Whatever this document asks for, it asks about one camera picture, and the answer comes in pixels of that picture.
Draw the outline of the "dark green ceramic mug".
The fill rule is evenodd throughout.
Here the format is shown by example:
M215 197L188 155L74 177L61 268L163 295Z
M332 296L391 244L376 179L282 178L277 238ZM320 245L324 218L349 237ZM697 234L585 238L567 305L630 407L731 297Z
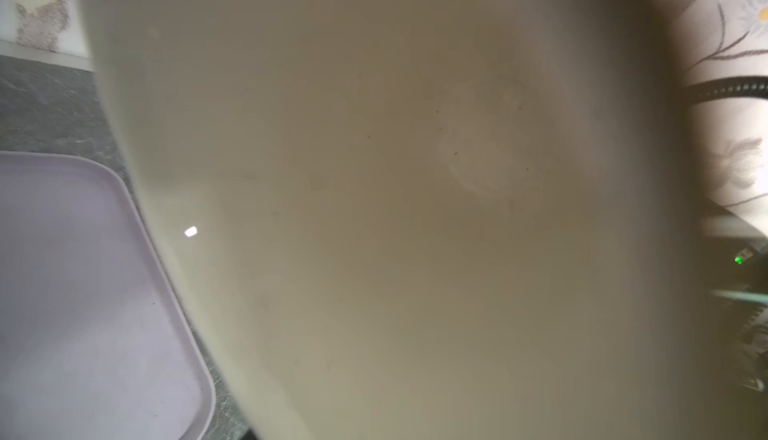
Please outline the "dark green ceramic mug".
M78 0L261 439L736 439L650 0Z

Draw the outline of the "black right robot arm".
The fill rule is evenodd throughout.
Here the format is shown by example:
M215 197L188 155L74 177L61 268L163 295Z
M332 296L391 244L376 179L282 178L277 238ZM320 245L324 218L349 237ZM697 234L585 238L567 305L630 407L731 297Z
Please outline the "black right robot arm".
M687 87L693 105L734 99L767 102L767 76L721 78ZM736 249L723 270L724 280L712 291L722 300L727 336L731 338L736 385L767 395L767 234L760 233L726 206L712 205L704 220L716 246Z

